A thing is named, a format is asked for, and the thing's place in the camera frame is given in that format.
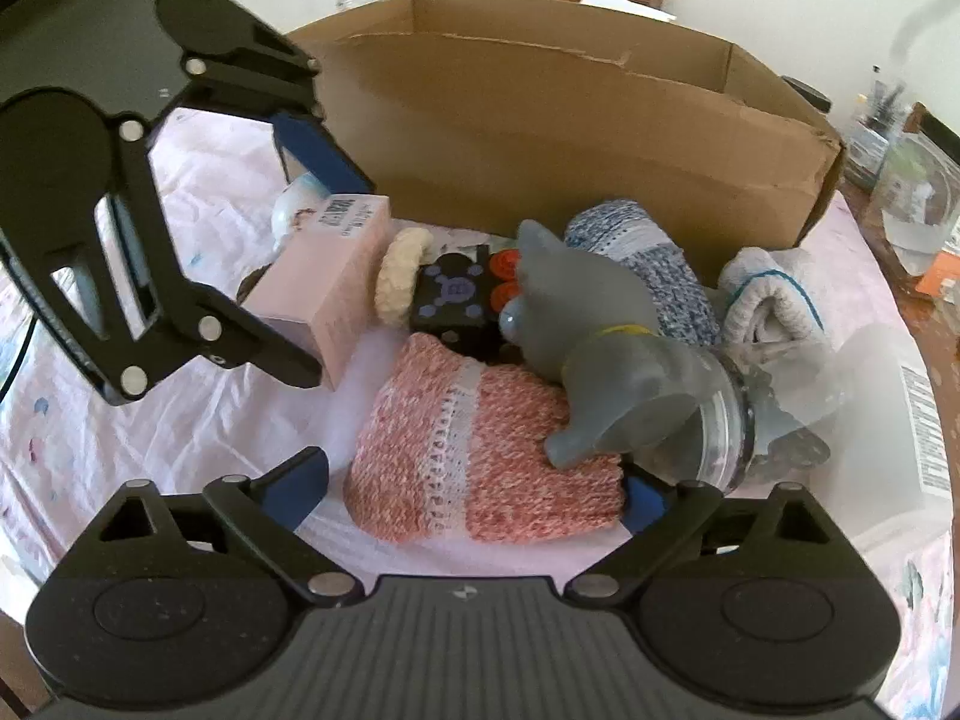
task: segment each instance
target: blue knitted cloth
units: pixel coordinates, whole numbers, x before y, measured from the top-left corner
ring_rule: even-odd
[[[576,215],[566,228],[569,247],[627,266],[656,305],[661,333],[701,346],[720,343],[720,325],[683,250],[633,200],[608,200]]]

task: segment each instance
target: pink box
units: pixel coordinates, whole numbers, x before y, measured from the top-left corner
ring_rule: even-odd
[[[336,389],[373,320],[373,291],[390,245],[390,200],[335,194],[294,233],[243,306],[323,363]]]

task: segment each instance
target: white stripe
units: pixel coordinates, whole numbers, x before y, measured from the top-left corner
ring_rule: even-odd
[[[427,528],[434,536],[467,536],[467,468],[473,418],[485,366],[464,359],[443,395],[424,459]]]
[[[632,254],[670,244],[672,241],[650,220],[631,220],[608,232],[591,251],[603,254],[614,262],[622,262]]]

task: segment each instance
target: pink knitted cloth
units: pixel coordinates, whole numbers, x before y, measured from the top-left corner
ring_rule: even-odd
[[[618,458],[558,471],[544,455],[544,439],[567,421],[563,390],[533,373],[411,336],[360,435],[347,509],[383,541],[525,542],[613,525],[623,509]]]

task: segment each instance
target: orange object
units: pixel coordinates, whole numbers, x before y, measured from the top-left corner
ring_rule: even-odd
[[[496,252],[490,258],[490,271],[501,281],[514,281],[517,278],[517,263],[520,261],[520,250],[506,248]]]
[[[960,281],[960,257],[941,251],[925,276],[917,284],[917,292],[932,298],[946,298],[947,293]]]
[[[503,307],[520,294],[520,284],[515,281],[508,281],[501,284],[493,290],[490,295],[490,306],[498,314],[503,311]]]

